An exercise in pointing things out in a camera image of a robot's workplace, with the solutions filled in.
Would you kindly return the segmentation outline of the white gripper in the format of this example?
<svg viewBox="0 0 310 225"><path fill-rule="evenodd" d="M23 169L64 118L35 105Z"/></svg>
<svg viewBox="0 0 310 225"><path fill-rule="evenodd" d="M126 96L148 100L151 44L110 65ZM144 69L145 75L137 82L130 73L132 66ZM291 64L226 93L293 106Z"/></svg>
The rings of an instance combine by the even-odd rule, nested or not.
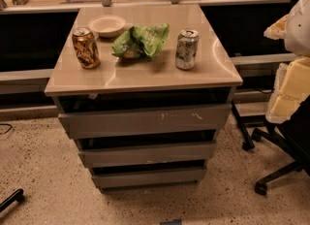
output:
<svg viewBox="0 0 310 225"><path fill-rule="evenodd" d="M284 39L287 15L282 16L263 33L272 40ZM265 118L281 124L290 120L303 101L310 95L310 58L299 56L290 64L281 63L276 71L274 91L268 102Z"/></svg>

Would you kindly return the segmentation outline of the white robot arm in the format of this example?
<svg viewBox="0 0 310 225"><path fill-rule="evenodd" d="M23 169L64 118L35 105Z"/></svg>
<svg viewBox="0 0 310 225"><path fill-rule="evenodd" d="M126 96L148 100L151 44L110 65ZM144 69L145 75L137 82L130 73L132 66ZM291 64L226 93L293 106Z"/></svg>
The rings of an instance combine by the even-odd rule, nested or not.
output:
<svg viewBox="0 0 310 225"><path fill-rule="evenodd" d="M298 0L290 12L266 28L263 35L284 40L285 49L296 55L276 72L265 118L281 124L291 119L310 96L310 0Z"/></svg>

